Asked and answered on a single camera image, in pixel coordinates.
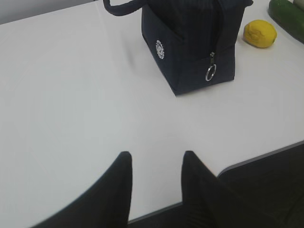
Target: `zipper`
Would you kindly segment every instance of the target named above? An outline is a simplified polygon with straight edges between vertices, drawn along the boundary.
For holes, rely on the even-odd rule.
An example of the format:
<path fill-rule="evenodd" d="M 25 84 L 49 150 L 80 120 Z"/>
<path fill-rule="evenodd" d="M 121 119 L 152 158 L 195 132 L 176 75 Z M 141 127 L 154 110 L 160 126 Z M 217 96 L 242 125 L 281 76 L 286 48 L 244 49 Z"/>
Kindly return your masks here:
<path fill-rule="evenodd" d="M 219 41 L 220 34 L 222 32 L 223 19 L 224 19 L 222 7 L 219 3 L 219 0 L 213 0 L 213 8 L 214 8 L 214 11 L 216 11 L 216 13 L 218 13 L 218 14 L 216 14 L 217 18 L 215 19 L 215 21 L 213 19 L 213 23 L 212 23 L 212 36 L 213 37 L 211 37 L 212 40 L 211 40 L 211 52 L 210 52 L 210 67 L 206 74 L 207 82 L 213 78 L 213 76 L 215 75 L 216 69 L 217 69 L 217 65 L 215 64 L 214 56 L 217 51 L 217 44 Z M 209 73 L 210 73 L 211 69 L 214 69 L 214 70 L 213 70 L 211 77 L 209 78 Z"/>

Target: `metal key ring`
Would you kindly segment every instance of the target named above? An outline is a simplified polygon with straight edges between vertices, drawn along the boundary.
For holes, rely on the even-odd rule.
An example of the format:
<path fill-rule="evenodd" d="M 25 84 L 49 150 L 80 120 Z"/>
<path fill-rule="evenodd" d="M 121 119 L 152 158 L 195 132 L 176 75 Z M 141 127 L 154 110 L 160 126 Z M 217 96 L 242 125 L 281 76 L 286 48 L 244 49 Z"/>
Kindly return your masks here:
<path fill-rule="evenodd" d="M 213 73 L 212 73 L 211 77 L 208 78 L 209 77 L 209 73 L 210 73 L 210 71 L 211 71 L 212 68 L 214 68 Z M 211 65 L 209 67 L 209 69 L 208 69 L 208 71 L 206 73 L 206 81 L 207 82 L 210 81 L 213 78 L 213 76 L 215 75 L 216 70 L 217 70 L 217 65 L 216 64 L 213 64 L 213 65 Z"/>

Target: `white wall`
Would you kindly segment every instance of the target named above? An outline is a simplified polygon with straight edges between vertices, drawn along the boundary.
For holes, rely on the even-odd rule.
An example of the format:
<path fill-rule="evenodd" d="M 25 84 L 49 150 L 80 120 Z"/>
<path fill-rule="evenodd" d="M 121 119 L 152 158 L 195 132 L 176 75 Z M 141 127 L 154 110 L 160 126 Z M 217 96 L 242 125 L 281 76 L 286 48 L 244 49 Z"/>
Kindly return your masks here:
<path fill-rule="evenodd" d="M 93 0 L 0 0 L 0 24 L 91 1 Z"/>

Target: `zipper pull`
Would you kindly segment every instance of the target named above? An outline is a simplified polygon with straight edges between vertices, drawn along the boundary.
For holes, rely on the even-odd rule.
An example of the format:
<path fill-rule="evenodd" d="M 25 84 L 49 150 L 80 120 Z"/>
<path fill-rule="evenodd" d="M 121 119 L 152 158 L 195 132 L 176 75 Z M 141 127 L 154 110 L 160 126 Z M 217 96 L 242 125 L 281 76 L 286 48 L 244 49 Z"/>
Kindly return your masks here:
<path fill-rule="evenodd" d="M 210 59 L 210 66 L 214 64 L 214 55 L 215 55 L 214 52 L 211 52 L 211 53 L 210 53 L 210 58 L 211 58 L 211 59 Z"/>
<path fill-rule="evenodd" d="M 217 70 L 217 65 L 214 63 L 214 56 L 215 56 L 215 53 L 214 52 L 211 52 L 210 53 L 210 67 L 206 73 L 206 81 L 210 81 L 213 76 L 215 75 L 215 72 Z"/>

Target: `white circular logo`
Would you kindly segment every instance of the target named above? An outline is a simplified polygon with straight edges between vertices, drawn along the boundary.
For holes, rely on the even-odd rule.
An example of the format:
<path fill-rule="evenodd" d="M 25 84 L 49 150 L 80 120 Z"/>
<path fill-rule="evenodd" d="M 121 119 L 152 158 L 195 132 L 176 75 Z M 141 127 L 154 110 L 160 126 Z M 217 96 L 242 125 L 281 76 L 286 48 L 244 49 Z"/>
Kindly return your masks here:
<path fill-rule="evenodd" d="M 162 43 L 159 40 L 156 41 L 156 52 L 160 59 L 165 58 L 165 50 L 163 49 Z"/>

